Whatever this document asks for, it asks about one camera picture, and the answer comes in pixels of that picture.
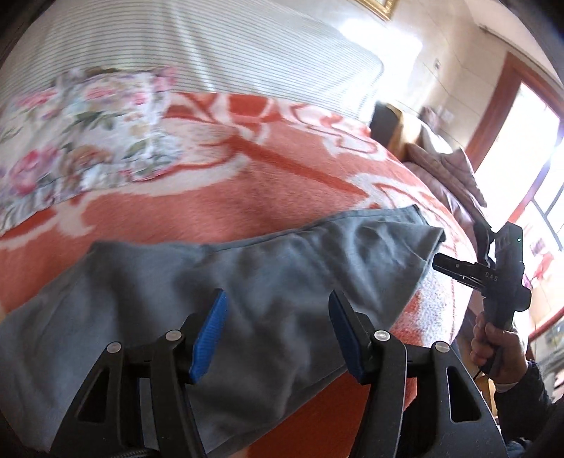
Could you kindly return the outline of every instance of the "red and white blanket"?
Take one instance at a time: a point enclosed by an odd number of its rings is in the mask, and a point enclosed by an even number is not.
[[[475,261],[448,210],[358,121],[262,96],[176,93],[162,127],[183,151],[167,173],[83,193],[0,237],[0,313],[36,295],[95,240],[220,243],[349,209],[417,204],[444,228],[441,252]],[[409,344],[451,342],[469,297],[470,289],[429,272],[392,332]],[[344,375],[243,453],[345,458],[366,393]],[[414,396],[410,384],[407,400]]]

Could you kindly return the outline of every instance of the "sleeve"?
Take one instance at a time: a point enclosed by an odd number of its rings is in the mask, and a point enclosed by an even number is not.
[[[519,383],[503,393],[496,392],[493,398],[505,441],[518,438],[534,441],[554,410],[539,366],[533,361],[529,361],[529,368]]]

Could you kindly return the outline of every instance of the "wooden headboard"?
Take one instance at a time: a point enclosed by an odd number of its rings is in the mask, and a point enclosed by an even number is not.
[[[421,120],[387,103],[376,104],[370,123],[371,137],[400,162],[406,160],[406,144],[420,144]]]

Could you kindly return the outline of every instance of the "hand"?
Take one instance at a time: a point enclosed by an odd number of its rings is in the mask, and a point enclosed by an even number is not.
[[[516,332],[504,331],[487,323],[484,312],[476,317],[474,338],[470,346],[470,359],[477,366],[483,366],[494,355],[493,345],[503,348],[503,359],[499,373],[491,379],[497,384],[517,383],[528,369],[523,342]]]

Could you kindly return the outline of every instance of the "gray cloth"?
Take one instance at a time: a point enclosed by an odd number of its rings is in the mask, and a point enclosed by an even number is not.
[[[444,240],[415,207],[340,213],[219,245],[97,242],[0,325],[0,409],[28,446],[48,450],[106,345],[154,341],[214,288],[230,310],[210,370],[188,388],[204,446],[252,443],[344,370],[328,316],[345,292],[389,329]]]

